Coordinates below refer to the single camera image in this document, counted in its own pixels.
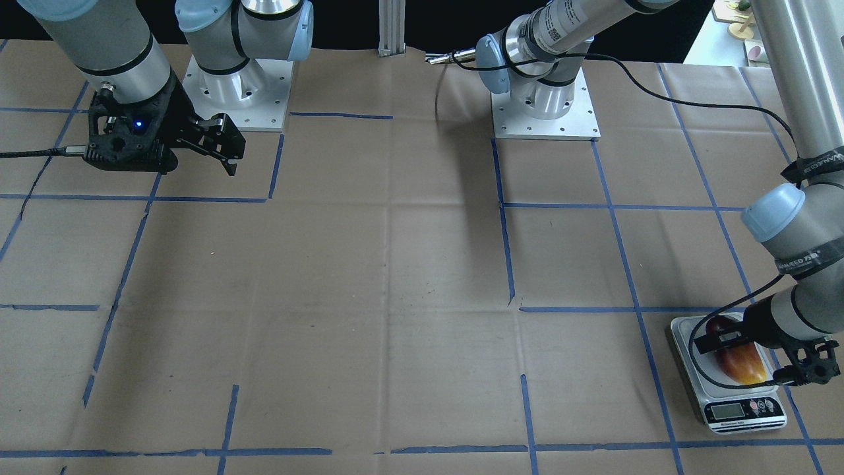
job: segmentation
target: table surface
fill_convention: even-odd
[[[630,67],[782,112],[767,69]],[[421,52],[316,50],[234,178],[4,159],[0,472],[839,472],[844,379],[717,437],[664,334],[775,275],[739,214],[787,136],[584,70],[597,142],[493,139],[479,78]],[[91,89],[4,41],[0,150],[84,143]]]

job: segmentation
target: black cable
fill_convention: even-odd
[[[739,300],[736,300],[735,302],[728,303],[727,305],[724,305],[723,307],[719,308],[718,310],[716,310],[716,311],[708,314],[706,317],[702,318],[701,321],[697,322],[697,325],[695,325],[695,328],[692,329],[692,331],[691,331],[691,335],[689,335],[689,345],[688,345],[687,349],[689,351],[689,358],[691,359],[692,364],[695,365],[695,369],[697,370],[698,374],[703,376],[703,379],[706,379],[710,383],[712,383],[712,384],[714,384],[714,385],[716,385],[720,388],[729,389],[729,390],[749,390],[749,389],[754,389],[754,388],[776,386],[776,385],[780,384],[780,383],[777,383],[776,381],[774,381],[773,379],[769,379],[765,382],[756,383],[756,384],[753,384],[753,385],[725,385],[724,383],[715,381],[713,378],[711,378],[709,376],[709,374],[704,373],[703,368],[701,368],[700,364],[697,363],[697,359],[695,359],[694,344],[695,344],[695,335],[697,335],[697,331],[707,321],[709,321],[712,317],[715,317],[715,316],[719,315],[721,312],[725,312],[725,311],[735,307],[736,305],[739,305],[741,303],[744,303],[744,302],[750,300],[753,297],[756,297],[757,295],[759,295],[759,294],[763,293],[764,291],[770,289],[771,287],[775,286],[782,278],[783,278],[783,275],[779,275],[779,276],[774,277],[773,280],[771,280],[770,282],[768,282],[764,286],[760,287],[759,290],[757,290],[756,292],[748,294],[748,295],[740,298]]]
[[[31,150],[20,152],[0,152],[0,158],[22,158],[32,156],[59,156],[64,153],[64,147],[58,149]]]

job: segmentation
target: blue tape grid line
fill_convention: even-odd
[[[85,96],[85,91],[88,89],[88,81],[85,81],[82,84],[82,89],[79,91],[78,96],[76,97],[76,102],[73,103],[73,110],[68,113],[68,118],[65,119],[64,125],[62,126],[62,131],[59,132],[56,141],[53,143],[53,147],[58,147],[62,140],[64,140],[64,134],[68,132],[68,128],[70,127],[70,122],[73,120],[74,111],[79,106],[79,103],[82,101],[82,98]],[[44,171],[50,165],[52,160],[51,156],[48,156],[47,159],[44,161],[44,166],[38,171],[38,174],[35,176],[35,181],[32,183],[30,187],[30,191],[23,196],[24,203],[20,206],[20,212],[18,213],[18,217],[14,220],[14,224],[12,225],[12,229],[9,230],[8,235],[6,236],[6,240],[3,242],[3,246],[0,247],[0,262],[3,261],[3,258],[6,256],[8,252],[9,246],[12,245],[12,241],[14,240],[15,234],[18,233],[18,228],[20,224],[24,220],[24,210],[26,210],[26,205],[30,202],[30,198],[32,194],[35,192],[35,187],[38,186],[38,182],[41,180],[41,176],[44,175]]]
[[[147,205],[143,210],[143,217],[141,218],[141,222],[138,224],[138,231],[135,233],[135,240],[133,241],[132,248],[129,251],[129,257],[126,259],[126,265],[123,267],[123,274],[120,279],[120,284],[117,286],[117,292],[115,293],[114,302],[111,304],[111,312],[109,313],[108,320],[105,322],[105,328],[103,328],[103,334],[100,338],[100,345],[97,348],[97,354],[94,358],[93,373],[88,379],[88,385],[86,386],[85,393],[82,396],[82,403],[86,407],[88,406],[88,400],[91,397],[91,391],[94,389],[95,376],[100,370],[100,363],[102,363],[103,354],[106,352],[106,342],[108,341],[109,332],[111,332],[111,325],[112,323],[114,323],[114,317],[117,313],[117,308],[120,304],[120,297],[123,294],[123,288],[126,286],[126,282],[129,278],[129,271],[132,269],[132,263],[135,260],[135,254],[138,251],[138,245],[141,242],[143,230],[147,226],[149,210],[154,203],[153,197],[158,192],[159,183],[161,183],[161,174],[155,177],[155,182],[153,183],[152,190],[150,190],[149,192],[149,199],[147,199]]]
[[[750,79],[747,77],[747,74],[744,72],[744,68],[739,68],[739,72],[741,73],[742,79],[744,79],[744,83],[747,85],[747,89],[750,91],[750,95],[753,96],[754,102],[756,102],[756,106],[763,107],[762,102],[759,100],[759,96],[756,95],[756,91],[753,89],[753,85],[750,83]],[[785,145],[782,144],[782,140],[780,140],[780,134],[776,132],[774,128],[774,123],[771,122],[771,118],[768,117],[768,114],[764,112],[760,112],[762,114],[762,118],[765,119],[765,123],[768,124],[768,128],[771,130],[771,134],[774,136],[774,140],[776,140],[776,144],[780,147],[780,151],[782,152],[782,156],[786,158],[786,163],[791,164],[792,159],[788,156],[788,152],[786,151]]]
[[[595,203],[504,203],[505,208],[560,208],[564,210],[608,210],[609,205]],[[738,207],[682,206],[682,205],[613,205],[616,210],[650,211],[744,211]]]
[[[636,320],[639,324],[639,332],[641,333],[642,343],[645,345],[645,353],[647,355],[648,365],[651,367],[651,376],[653,377],[653,384],[657,390],[657,398],[659,399],[659,407],[663,412],[663,419],[665,422],[665,429],[668,432],[668,440],[671,443],[671,453],[674,456],[674,465],[677,467],[677,474],[684,475],[683,462],[680,460],[680,452],[677,446],[677,439],[674,436],[674,427],[671,424],[671,415],[668,414],[668,404],[665,401],[663,394],[663,384],[659,379],[659,371],[657,370],[656,358],[653,357],[653,350],[651,349],[651,342],[647,336],[647,328],[645,327],[645,319],[642,316],[641,306],[639,305],[639,296],[636,293],[636,284],[633,282],[633,274],[630,271],[630,261],[627,259],[627,251],[625,250],[625,242],[621,237],[621,227],[619,226],[618,216],[615,214],[613,206],[613,198],[609,193],[609,185],[607,184],[607,176],[603,170],[601,163],[601,156],[598,153],[598,146],[595,141],[592,141],[592,154],[595,156],[595,165],[598,167],[598,176],[601,178],[601,186],[603,187],[604,197],[607,199],[609,206],[609,217],[613,222],[613,229],[615,231],[615,239],[619,245],[619,254],[621,256],[621,263],[625,268],[625,275],[627,277],[627,285],[630,288],[630,298],[633,300],[633,307],[636,311]]]
[[[718,310],[718,307],[520,307],[526,314],[700,314]]]
[[[235,410],[237,409],[237,394],[240,392],[241,387],[239,385],[232,385],[231,386],[231,400],[229,402],[229,414],[226,416],[225,419],[225,435],[223,436],[223,451],[227,451],[229,449],[229,443],[231,442],[231,429],[235,425]],[[217,475],[224,475],[225,474],[225,458],[226,456],[221,456],[219,458],[219,464],[217,465]]]
[[[507,214],[505,211],[504,187],[501,184],[501,165],[498,161],[498,144],[492,142],[492,160],[495,163],[495,183],[498,187],[498,212],[501,219],[501,236],[504,238],[504,261],[507,266],[507,285],[510,287],[510,300],[516,296],[516,283],[513,281],[513,260],[510,254],[510,235],[507,232]]]
[[[100,309],[99,305],[60,305],[60,304],[30,304],[30,303],[0,303],[0,308],[10,308],[12,310],[60,310],[63,312],[95,312]]]
[[[671,91],[671,86],[668,85],[668,81],[665,78],[665,73],[663,72],[663,66],[661,64],[657,64],[657,71],[659,72],[659,77],[663,82],[663,86],[665,87],[665,91],[668,94],[668,97],[674,98],[674,93]],[[671,107],[674,109],[674,115],[677,117],[677,122],[680,125],[680,129],[683,131],[683,136],[685,137],[686,144],[689,146],[689,152],[691,152],[692,158],[695,160],[695,166],[697,167],[698,173],[701,175],[701,180],[703,181],[703,187],[706,189],[706,194],[709,196],[709,200],[712,204],[712,208],[715,209],[715,216],[718,219],[718,224],[721,226],[721,231],[723,232],[724,239],[727,241],[727,246],[730,249],[730,254],[733,256],[733,262],[735,262],[736,267],[738,268],[738,272],[741,276],[742,283],[744,284],[744,290],[747,293],[753,292],[750,289],[750,284],[748,283],[747,277],[741,270],[741,263],[739,262],[739,254],[736,253],[736,249],[733,246],[733,240],[730,239],[729,232],[727,231],[727,224],[724,222],[724,217],[721,214],[721,211],[718,210],[718,203],[715,200],[715,194],[712,192],[712,187],[709,185],[709,179],[706,178],[706,173],[703,170],[703,165],[701,164],[701,159],[697,155],[697,150],[695,149],[695,145],[691,141],[691,136],[689,135],[689,130],[685,126],[685,122],[683,121],[683,117],[680,115],[680,110],[677,107],[677,104],[671,103]]]
[[[273,179],[269,183],[269,199],[273,199],[275,194],[275,183],[279,178],[279,167],[281,167],[281,150],[284,148],[284,134],[279,136],[279,147],[275,151],[275,164],[273,165]]]
[[[844,445],[844,439],[812,439],[814,445]],[[803,439],[719,439],[686,440],[677,442],[681,449],[710,449],[721,447],[788,447],[804,446]],[[614,444],[539,444],[537,452],[578,452],[594,450],[666,450],[668,442],[626,442]],[[390,450],[391,454],[465,454],[465,453],[525,453],[526,445],[452,445],[411,446]],[[0,459],[27,458],[107,458],[107,457],[192,457],[192,456],[330,456],[333,452],[319,447],[258,448],[258,449],[187,449],[174,452],[138,452],[111,450],[0,450]]]
[[[393,116],[377,116],[370,114],[348,114],[346,112],[291,112],[291,116],[299,117],[346,117],[346,118],[369,118],[380,120],[393,120]]]
[[[536,457],[536,439],[533,437],[533,415],[530,410],[530,394],[528,393],[528,377],[522,379],[522,403],[525,406],[525,425],[527,426],[527,453],[530,455],[530,471],[532,475],[539,475],[539,464]]]

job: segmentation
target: black tape band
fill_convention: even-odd
[[[777,259],[780,274],[789,274],[795,280],[805,279],[821,272],[844,258],[844,237],[839,237],[788,259]]]
[[[264,21],[275,21],[278,19],[285,19],[290,18],[293,15],[299,13],[299,10],[302,10],[302,5],[305,4],[305,0],[299,2],[295,7],[287,10],[286,12],[281,12],[280,14],[259,14],[251,11],[249,8],[243,8],[243,12],[254,19],[260,19]]]
[[[249,58],[243,60],[242,63],[238,64],[237,66],[233,66],[228,69],[210,69],[210,68],[203,68],[201,65],[197,64],[202,71],[205,71],[208,74],[213,74],[215,76],[225,76],[226,74],[234,74],[241,69],[245,68],[246,65],[249,63]]]
[[[116,68],[87,69],[82,68],[81,66],[77,66],[77,68],[79,68],[79,70],[83,73],[91,74],[92,76],[117,76],[118,74],[126,73],[129,69],[132,69],[142,63],[143,60],[149,56],[149,52],[153,51],[153,43],[155,43],[155,39],[153,38],[153,34],[150,33],[149,41],[147,41],[147,46],[143,49],[143,51],[141,51],[140,54],[138,54],[132,61]]]
[[[235,42],[237,54],[246,57],[246,53],[243,52],[243,43],[241,43],[241,27],[237,23],[237,16],[241,8],[243,8],[243,5],[238,3],[231,9],[231,39]]]
[[[797,308],[797,298],[795,297],[796,293],[797,293],[797,286],[794,286],[794,287],[792,287],[792,291],[791,291],[792,309],[794,310],[794,313],[797,315],[797,317],[800,319],[800,321],[802,321],[806,326],[808,326],[812,330],[815,330],[819,333],[826,333],[827,335],[829,335],[830,333],[835,333],[834,331],[821,330],[820,328],[810,324],[809,321],[806,320],[806,317],[803,316],[803,312],[801,312],[800,309]]]
[[[549,85],[551,87],[565,87],[565,86],[575,82],[575,79],[577,79],[577,76],[575,76],[574,78],[571,78],[567,81],[552,81],[550,79],[542,78],[537,82],[544,84],[544,85]]]
[[[815,158],[799,159],[780,173],[790,183],[800,183],[805,179],[826,173],[844,170],[844,146],[830,150]]]

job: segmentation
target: blue tape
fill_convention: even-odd
[[[268,199],[273,199],[275,194],[275,183],[279,179],[279,168],[281,167],[281,150],[284,148],[284,134],[279,136],[279,147],[275,152],[275,165],[273,165],[273,179],[269,182]]]
[[[100,309],[99,305],[30,305],[17,303],[0,303],[0,308],[12,310],[59,310],[63,312],[95,312]]]
[[[665,73],[663,72],[663,67],[657,64],[657,71],[659,72],[659,77],[662,79],[663,85],[665,86],[665,91],[668,94],[668,97],[674,98],[674,94],[671,92],[671,87],[668,85],[668,81],[665,79]],[[671,107],[674,108],[674,115],[677,117],[677,122],[680,124],[680,129],[683,130],[683,136],[685,137],[686,144],[689,146],[689,152],[691,152],[692,158],[695,160],[695,166],[697,167],[698,173],[701,175],[701,180],[703,181],[703,188],[706,189],[706,194],[709,196],[709,200],[712,203],[712,207],[715,208],[715,216],[718,219],[718,224],[721,225],[721,231],[724,234],[724,239],[727,240],[727,246],[730,249],[730,254],[733,256],[733,262],[736,264],[736,268],[738,269],[738,274],[741,276],[742,283],[744,284],[744,290],[747,293],[752,293],[753,291],[750,289],[750,284],[747,280],[747,276],[744,274],[744,270],[742,269],[741,263],[739,262],[739,255],[736,253],[736,249],[733,246],[733,240],[730,239],[729,232],[727,232],[727,224],[724,222],[723,216],[721,216],[721,212],[718,210],[718,203],[715,200],[715,194],[712,192],[711,186],[709,186],[709,180],[706,178],[706,173],[703,171],[703,165],[701,164],[701,159],[697,155],[697,150],[695,150],[695,145],[691,141],[691,136],[689,135],[689,130],[685,126],[685,122],[683,118],[680,116],[680,111],[677,108],[677,104],[671,103]]]
[[[526,314],[708,314],[718,307],[520,307]]]
[[[392,116],[375,116],[370,114],[348,114],[346,112],[291,112],[291,116],[300,117],[348,117],[392,120]]]
[[[239,385],[231,386],[231,401],[229,402],[229,414],[225,419],[225,436],[223,437],[223,450],[229,449],[231,441],[231,429],[235,425],[235,410],[237,408],[237,394],[241,391]]]
[[[696,440],[691,442],[678,442],[681,449],[705,449],[717,447],[749,447],[749,446],[784,446],[784,445],[804,445],[806,442],[802,439],[751,439],[751,440]]]
[[[677,438],[674,436],[674,426],[671,424],[671,416],[668,414],[668,404],[665,402],[665,395],[663,394],[663,384],[659,379],[659,371],[657,371],[657,363],[653,357],[653,350],[651,349],[651,342],[647,336],[647,328],[645,327],[645,319],[642,317],[639,304],[639,296],[636,293],[636,284],[633,282],[633,274],[630,271],[630,261],[627,259],[627,251],[625,250],[625,242],[621,237],[621,228],[619,226],[618,216],[615,214],[613,206],[613,199],[609,193],[609,186],[607,184],[607,176],[601,163],[601,156],[598,153],[598,146],[595,141],[592,141],[592,154],[595,156],[595,165],[598,167],[598,175],[601,178],[601,185],[603,186],[603,193],[609,205],[609,216],[613,222],[613,229],[615,231],[615,239],[619,245],[619,253],[621,254],[621,263],[625,268],[625,276],[627,277],[627,285],[630,287],[630,298],[633,300],[633,306],[636,308],[636,320],[639,324],[639,332],[641,333],[642,343],[645,345],[645,354],[647,355],[648,365],[651,367],[651,376],[653,377],[653,384],[657,390],[657,398],[659,400],[659,407],[663,412],[663,419],[665,422],[665,429],[668,432],[668,440],[671,442],[671,453],[674,455],[674,465],[677,467],[678,475],[684,475],[683,462],[680,460],[680,452],[677,448]]]
[[[31,199],[83,199],[90,201],[146,201],[149,196],[118,196],[106,194],[33,194]]]
[[[8,247],[12,245],[12,240],[14,239],[14,235],[18,233],[21,221],[21,215],[18,214],[18,217],[14,220],[12,229],[9,230],[8,235],[6,236],[6,241],[3,242],[3,246],[0,248],[0,262],[3,262],[3,258],[6,257]]]
[[[266,203],[266,198],[205,198],[202,196],[156,196],[153,201],[191,201],[198,203]]]
[[[530,394],[528,394],[528,377],[522,375],[522,402],[525,406],[525,424],[527,425],[527,453],[530,454],[530,469],[532,475],[539,475],[539,463],[536,457],[536,439],[533,437],[533,415],[530,410]]]
[[[143,230],[147,226],[147,218],[149,218],[149,209],[152,207],[155,194],[158,193],[159,183],[161,183],[160,173],[155,177],[153,188],[149,192],[147,205],[143,210],[143,218],[141,218],[141,222],[138,224],[138,231],[135,233],[135,240],[132,242],[132,248],[129,251],[129,257],[126,259],[126,265],[123,267],[123,274],[120,278],[120,284],[117,286],[117,292],[115,293],[114,302],[111,304],[111,312],[109,313],[108,320],[105,322],[105,328],[103,329],[103,334],[100,338],[100,345],[97,347],[97,354],[94,358],[93,368],[95,374],[100,370],[100,363],[102,362],[103,354],[106,352],[106,343],[108,342],[108,335],[109,332],[111,332],[111,324],[114,322],[114,316],[117,313],[117,307],[120,304],[120,297],[123,294],[123,288],[126,286],[126,282],[129,278],[129,271],[132,269],[132,263],[135,260],[135,253],[137,253],[138,245],[141,243],[141,236],[143,235]],[[89,390],[86,391],[85,397],[83,399],[86,406],[88,405],[88,397],[90,397]]]
[[[504,239],[504,261],[507,267],[507,285],[510,288],[510,300],[516,297],[516,282],[513,279],[513,259],[510,254],[510,234],[507,232],[507,214],[504,210],[504,186],[501,181],[501,165],[498,161],[498,144],[492,143],[492,160],[495,164],[495,183],[498,187],[499,217],[501,219],[501,236]]]
[[[537,452],[579,452],[592,450],[656,450],[670,449],[668,442],[626,442],[616,444],[544,444],[537,445]]]
[[[744,79],[744,83],[747,85],[747,89],[750,91],[750,95],[753,96],[753,100],[756,102],[756,106],[762,107],[762,102],[756,95],[756,91],[753,89],[753,85],[750,84],[750,80],[748,79],[747,74],[744,73],[744,69],[739,68],[738,70],[741,73],[742,79]],[[760,112],[760,114],[762,114],[762,118],[765,119],[765,123],[768,124],[768,128],[771,130],[771,134],[773,134],[774,140],[776,140],[776,144],[779,145],[780,151],[782,152],[782,156],[784,156],[786,159],[786,163],[791,164],[791,157],[788,156],[786,147],[782,144],[782,140],[780,140],[780,134],[776,132],[773,122],[771,122],[771,119],[768,117],[768,114],[765,114],[764,112]]]
[[[219,462],[217,464],[217,475],[224,475],[225,474],[225,456],[221,456],[219,458]]]
[[[468,454],[476,452],[527,452],[526,445],[451,445],[405,447],[391,450],[391,454]]]
[[[85,392],[82,393],[82,406],[88,407],[88,400],[91,398],[91,391],[94,390],[94,375],[88,376],[88,384],[85,385]]]
[[[330,456],[329,449],[319,447],[298,449],[232,449],[226,456]]]
[[[240,392],[239,385],[231,386],[231,400],[229,401],[229,413],[225,418],[225,435],[223,436],[223,449],[217,464],[217,475],[224,475],[225,461],[229,455],[229,442],[231,441],[231,429],[235,425],[235,410],[237,409],[237,394]]]

